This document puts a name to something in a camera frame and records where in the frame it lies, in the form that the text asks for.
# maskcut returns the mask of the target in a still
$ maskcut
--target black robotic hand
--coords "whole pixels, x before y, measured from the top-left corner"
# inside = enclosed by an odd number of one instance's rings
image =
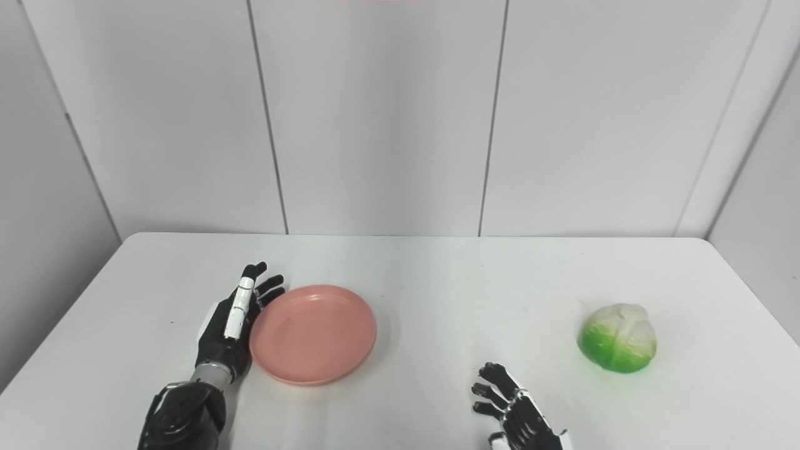
[[[255,277],[266,271],[266,263],[261,262],[255,267]],[[202,364],[220,364],[230,371],[230,382],[237,380],[250,364],[250,330],[258,314],[279,295],[286,292],[283,284],[283,275],[275,275],[259,284],[250,296],[250,307],[242,323],[242,334],[238,339],[224,336],[230,310],[234,304],[236,291],[230,293],[227,299],[217,303],[217,308],[209,320],[206,330],[198,341],[198,357],[194,362],[195,367]]]
[[[500,422],[502,432],[489,437],[492,450],[572,450],[566,430],[556,435],[538,410],[528,391],[500,364],[486,363],[478,376],[492,383],[476,383],[472,392],[491,402],[475,402],[473,410]]]
[[[167,384],[147,412],[139,450],[214,450],[225,427],[222,395],[250,364],[250,330],[266,305],[286,290],[283,275],[255,287],[266,263],[250,265],[239,286],[217,303],[198,341],[190,381]]]

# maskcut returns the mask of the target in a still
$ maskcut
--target pink plate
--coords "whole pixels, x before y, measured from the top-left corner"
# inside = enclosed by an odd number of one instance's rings
[[[352,372],[375,344],[375,316],[364,299],[320,284],[288,291],[258,315],[253,361],[289,384],[316,386]]]

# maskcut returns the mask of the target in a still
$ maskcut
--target tabletop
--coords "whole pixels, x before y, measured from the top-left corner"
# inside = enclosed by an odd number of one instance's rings
[[[192,372],[209,306],[259,260],[289,288],[330,283],[378,322],[366,362],[315,388],[253,367],[227,392],[223,448],[486,449],[473,413],[505,364],[577,450],[793,449],[800,348],[705,241],[141,233],[128,238],[0,396],[4,448],[134,448],[150,401]],[[634,374],[578,350],[611,303],[650,313]]]

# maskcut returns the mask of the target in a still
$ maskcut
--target green cabbage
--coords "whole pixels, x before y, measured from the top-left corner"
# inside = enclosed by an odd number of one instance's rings
[[[589,316],[578,338],[578,346],[587,358],[603,368],[636,372],[655,356],[655,330],[645,308],[617,303]]]

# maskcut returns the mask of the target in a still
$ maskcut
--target panel seam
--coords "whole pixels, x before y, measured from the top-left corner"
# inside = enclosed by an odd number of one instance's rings
[[[773,110],[775,109],[775,104],[778,103],[778,100],[781,97],[781,93],[786,88],[786,83],[789,81],[789,77],[791,76],[792,72],[795,69],[795,65],[798,62],[798,58],[800,58],[800,44],[794,50],[794,54],[792,54],[792,58],[789,62],[789,67],[786,68],[786,72],[784,72],[783,76],[781,77],[781,81],[778,84],[778,89],[775,91],[775,94],[772,96],[770,100],[770,105],[766,109],[766,113],[764,117],[761,119],[761,122],[758,124],[758,128],[756,129],[755,134],[753,134],[753,138],[750,140],[750,145],[747,146],[747,152],[745,153],[742,161],[739,163],[739,166],[736,170],[736,174],[734,175],[733,179],[728,186],[728,189],[725,193],[725,196],[722,198],[722,201],[719,204],[719,208],[717,209],[716,214],[714,215],[714,219],[711,221],[711,225],[708,228],[708,232],[706,233],[704,239],[709,240],[711,238],[711,233],[714,232],[714,229],[717,226],[717,222],[719,222],[720,216],[722,216],[722,211],[725,209],[725,206],[728,204],[730,200],[731,194],[733,194],[734,188],[736,187],[736,183],[739,181],[739,178],[742,177],[742,172],[747,165],[747,162],[750,160],[750,156],[753,154],[753,149],[755,148],[758,140],[761,138],[761,134],[764,131],[764,127],[766,123],[769,121],[770,116],[772,115]]]
[[[728,110],[730,109],[730,104],[733,102],[734,97],[736,96],[736,91],[739,88],[739,82],[742,81],[742,75],[744,74],[745,69],[747,68],[747,63],[750,61],[750,55],[753,53],[753,49],[755,48],[755,43],[758,41],[758,36],[761,34],[762,27],[764,25],[764,21],[766,20],[766,15],[770,10],[770,6],[772,6],[772,0],[767,0],[766,4],[764,5],[764,10],[761,13],[761,17],[758,20],[758,24],[756,25],[755,32],[753,33],[753,38],[750,40],[750,44],[747,46],[747,51],[745,52],[744,59],[742,63],[739,65],[738,72],[736,74],[736,78],[734,78],[734,84],[730,88],[730,92],[725,100],[725,104],[722,106],[722,113],[717,120],[717,124],[714,126],[714,131],[711,133],[711,140],[708,142],[706,147],[706,152],[700,161],[700,167],[698,168],[697,173],[694,176],[694,180],[692,181],[692,186],[689,189],[689,194],[686,197],[686,201],[681,208],[681,212],[678,215],[678,221],[675,224],[675,228],[672,230],[672,236],[675,237],[678,235],[678,230],[681,228],[681,223],[683,222],[683,218],[686,215],[686,211],[689,209],[689,205],[692,201],[692,197],[694,196],[694,190],[697,189],[698,184],[700,183],[700,178],[702,178],[702,173],[706,169],[706,164],[708,163],[708,159],[711,155],[711,150],[714,148],[714,144],[717,141],[717,136],[719,131],[722,129],[722,124],[725,122],[725,119],[728,115]],[[706,230],[706,234],[710,233],[711,226],[709,229]]]
[[[494,99],[492,101],[492,118],[489,125],[489,145],[486,148],[486,169],[483,174],[483,192],[481,194],[481,213],[478,217],[478,237],[483,233],[483,212],[486,209],[486,188],[489,186],[489,165],[492,158],[492,142],[494,140],[494,119],[497,116],[498,93],[500,92],[500,72],[502,69],[502,54],[506,46],[506,25],[508,23],[508,8],[511,0],[506,0],[506,8],[502,16],[502,31],[500,34],[500,55],[498,56],[497,78],[494,80]]]
[[[283,201],[283,187],[281,185],[281,171],[278,168],[278,152],[275,150],[275,139],[272,133],[272,120],[270,119],[270,108],[266,101],[266,86],[264,84],[264,70],[261,65],[261,51],[258,49],[258,36],[255,30],[255,19],[253,17],[253,5],[250,0],[245,0],[247,4],[247,16],[250,20],[250,36],[253,39],[253,51],[255,52],[255,64],[258,69],[258,84],[261,87],[261,99],[264,103],[264,115],[266,117],[266,130],[270,135],[270,150],[272,152],[272,163],[275,168],[275,182],[278,184],[278,200],[281,204],[281,215],[283,217],[283,232],[289,234],[289,222],[286,220],[286,205]]]
[[[55,97],[58,100],[59,106],[61,106],[61,110],[62,113],[64,114],[64,119],[66,120],[66,124],[70,128],[72,139],[75,141],[75,146],[78,148],[78,153],[81,155],[81,160],[83,161],[83,165],[86,167],[86,171],[89,173],[89,178],[91,179],[94,190],[97,192],[98,198],[100,199],[100,204],[102,205],[102,209],[106,213],[106,217],[108,218],[108,221],[111,224],[111,229],[114,231],[114,235],[117,237],[117,242],[119,245],[122,245],[122,237],[119,234],[119,229],[117,229],[117,224],[114,221],[114,217],[111,215],[111,209],[108,208],[106,197],[105,195],[103,195],[102,190],[100,189],[100,183],[98,183],[97,176],[95,176],[94,174],[94,169],[92,169],[92,165],[89,162],[89,157],[86,156],[86,150],[84,150],[83,143],[81,142],[81,139],[78,136],[78,130],[75,128],[75,124],[72,121],[72,116],[70,116],[69,111],[66,109],[66,103],[64,102],[64,98],[61,95],[61,91],[58,89],[58,84],[56,84],[55,82],[55,76],[53,75],[52,69],[50,69],[50,64],[48,64],[47,62],[47,58],[45,57],[45,52],[42,49],[42,44],[39,42],[38,36],[36,35],[36,31],[34,30],[34,24],[30,21],[30,17],[28,17],[28,11],[25,8],[25,4],[22,2],[22,0],[18,0],[18,3],[19,3],[19,9],[22,12],[22,16],[25,18],[25,22],[28,25],[28,32],[30,33],[31,38],[36,44],[35,47],[37,52],[39,53],[39,60],[42,62],[42,65],[44,66],[47,78],[50,81],[50,85],[53,88],[53,92],[55,92]]]

